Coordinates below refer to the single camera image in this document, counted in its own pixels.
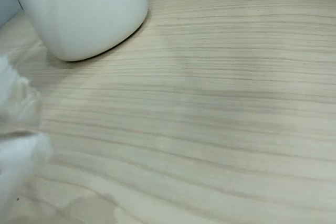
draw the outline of light wood tabletop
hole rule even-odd
[[[149,2],[82,62],[0,30],[56,149],[9,223],[336,223],[336,0]]]

